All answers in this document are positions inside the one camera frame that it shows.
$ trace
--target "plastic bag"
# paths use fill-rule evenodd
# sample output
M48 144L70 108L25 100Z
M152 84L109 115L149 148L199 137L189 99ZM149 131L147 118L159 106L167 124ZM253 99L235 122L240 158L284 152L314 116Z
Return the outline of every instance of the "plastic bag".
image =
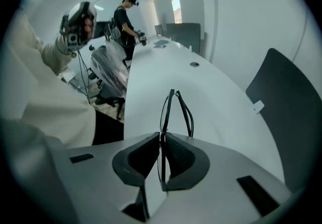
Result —
M123 63L124 49L115 41L106 41L105 46L92 52L90 64L93 72L110 89L115 98L125 98L129 72Z

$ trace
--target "black t-shirt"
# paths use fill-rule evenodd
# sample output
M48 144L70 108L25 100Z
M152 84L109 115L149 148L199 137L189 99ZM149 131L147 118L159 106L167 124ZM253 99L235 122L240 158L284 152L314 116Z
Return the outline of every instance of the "black t-shirt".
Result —
M114 12L114 20L117 24L117 27L119 28L120 32L122 33L122 25L124 23L127 23L127 26L131 29L134 30L133 26L131 25L131 22L129 18L127 17L126 10L124 7L118 7L116 11Z

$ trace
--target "chair backrest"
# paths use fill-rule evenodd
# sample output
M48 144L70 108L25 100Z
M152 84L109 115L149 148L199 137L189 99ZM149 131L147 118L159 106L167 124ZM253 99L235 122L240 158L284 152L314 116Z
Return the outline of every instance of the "chair backrest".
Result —
M306 185L321 145L318 93L288 58L271 48L246 94L253 103L264 103L261 115L279 151L285 183L297 191Z
M176 42L181 43L185 47L192 46L192 51L200 53L200 35L201 27L197 23L182 23L182 24L166 24L167 30L164 36Z
M161 36L164 36L162 25L155 25L154 28L155 28L156 34L160 34Z

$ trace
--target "glasses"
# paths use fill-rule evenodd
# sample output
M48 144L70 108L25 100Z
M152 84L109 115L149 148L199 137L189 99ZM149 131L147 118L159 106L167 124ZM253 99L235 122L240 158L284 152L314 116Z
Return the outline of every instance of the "glasses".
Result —
M179 91L176 91L174 89L171 89L169 92L169 95L167 96L165 103L162 108L162 114L160 119L160 153L159 157L157 159L157 170L159 174L159 180L161 183L161 187L163 191L167 190L167 184L166 184L166 154L167 154L167 148L166 148L166 132L168 131L168 123L169 123L169 116L170 116L170 110L171 110L171 103L173 96L178 97L179 103L183 112L183 116L185 118L185 122L187 125L187 131L188 136L193 137L194 132L194 121L192 114L187 107L186 103L184 102L181 94Z

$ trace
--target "white sweater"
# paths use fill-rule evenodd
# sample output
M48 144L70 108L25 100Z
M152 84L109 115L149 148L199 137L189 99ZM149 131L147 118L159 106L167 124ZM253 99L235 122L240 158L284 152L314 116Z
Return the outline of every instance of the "white sweater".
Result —
M5 107L1 115L21 118L46 135L59 138L66 147L90 146L95 110L85 95L57 77L72 60L57 49L65 46L61 36L53 44L43 45L26 15L16 13L2 47L1 104Z

